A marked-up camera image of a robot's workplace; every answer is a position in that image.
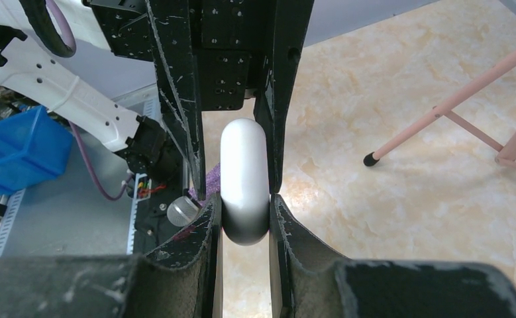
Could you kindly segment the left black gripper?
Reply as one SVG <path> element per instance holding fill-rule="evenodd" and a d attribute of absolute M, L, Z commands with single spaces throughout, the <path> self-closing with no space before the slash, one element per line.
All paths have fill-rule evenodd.
<path fill-rule="evenodd" d="M 270 193 L 280 191 L 287 114 L 313 4 L 82 1 L 114 55 L 154 59 L 162 120 L 201 201 L 202 110 L 234 111 L 246 99 L 256 100 L 254 118 L 266 135 Z"/>

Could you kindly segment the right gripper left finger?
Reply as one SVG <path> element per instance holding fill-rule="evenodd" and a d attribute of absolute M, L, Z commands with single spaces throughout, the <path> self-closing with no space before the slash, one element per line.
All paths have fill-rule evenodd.
<path fill-rule="evenodd" d="M 0 317 L 221 317 L 221 209 L 148 254 L 0 258 Z"/>

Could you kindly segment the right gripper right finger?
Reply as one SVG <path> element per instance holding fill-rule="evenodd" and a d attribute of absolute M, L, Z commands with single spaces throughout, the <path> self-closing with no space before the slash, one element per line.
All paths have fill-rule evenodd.
<path fill-rule="evenodd" d="M 516 287 L 477 262 L 343 256 L 270 201 L 274 317 L 516 317 Z"/>

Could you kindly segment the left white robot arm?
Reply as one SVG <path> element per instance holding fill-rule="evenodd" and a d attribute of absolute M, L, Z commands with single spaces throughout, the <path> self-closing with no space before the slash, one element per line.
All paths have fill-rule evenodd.
<path fill-rule="evenodd" d="M 270 193 L 279 192 L 285 123 L 312 1 L 0 1 L 0 86 L 93 135 L 136 173 L 164 177 L 174 141 L 197 198 L 206 196 L 202 114 L 242 107 L 267 140 Z M 80 39 L 151 62 L 164 122 L 144 119 L 66 69 Z"/>

